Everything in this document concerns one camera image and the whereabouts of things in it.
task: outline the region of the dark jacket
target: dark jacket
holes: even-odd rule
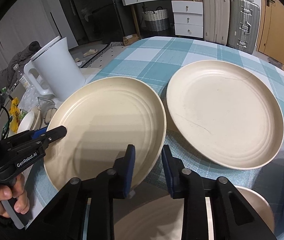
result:
[[[26,63],[28,63],[31,57],[41,49],[38,41],[33,41],[25,50],[17,53],[8,64],[6,69],[0,72],[0,89],[6,87],[11,89],[14,83],[17,81],[17,73],[13,69],[16,64],[19,64],[19,70],[23,70]]]

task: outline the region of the plate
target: plate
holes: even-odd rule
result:
[[[269,163],[280,150],[283,115],[269,88],[249,71],[224,61],[180,68],[167,88],[172,119],[208,159],[232,169]]]
[[[38,130],[41,126],[41,110],[35,106],[31,111],[34,112],[34,121],[32,123],[31,130]]]
[[[271,231],[274,217],[266,200],[247,188],[236,186]],[[205,198],[210,210],[210,198]],[[170,196],[147,203],[123,217],[114,225],[115,240],[181,240],[184,199]],[[209,240],[214,239],[211,211],[208,212]]]
[[[33,111],[28,112],[24,118],[22,119],[18,129],[17,133],[30,130],[32,123],[34,121],[35,113]]]
[[[57,190],[71,178],[95,178],[135,146],[132,186],[151,171],[166,132],[163,104],[142,81],[110,77],[72,94],[53,116],[48,130],[63,125],[67,134],[46,149],[44,167]]]

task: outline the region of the silver suitcase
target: silver suitcase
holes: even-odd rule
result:
[[[230,22],[230,0],[203,0],[205,41],[226,45]]]
[[[258,36],[260,7],[248,0],[230,0],[230,5],[227,45],[252,54]]]

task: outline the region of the yellow plastic bag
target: yellow plastic bag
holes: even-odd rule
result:
[[[19,100],[18,98],[14,98],[12,103],[11,103],[11,108],[10,110],[8,111],[10,115],[13,116],[13,119],[10,123],[10,129],[14,132],[14,133],[17,133],[17,129],[20,125],[19,123],[19,117],[20,117],[20,114],[21,114],[21,111],[19,110],[19,108],[17,107],[17,105],[19,104]]]

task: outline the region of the electric kettle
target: electric kettle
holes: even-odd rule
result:
[[[49,88],[42,88],[31,69],[39,73]],[[69,53],[66,37],[61,39],[60,36],[31,57],[24,66],[24,74],[41,95],[53,94],[59,101],[65,101],[85,84],[85,77]]]

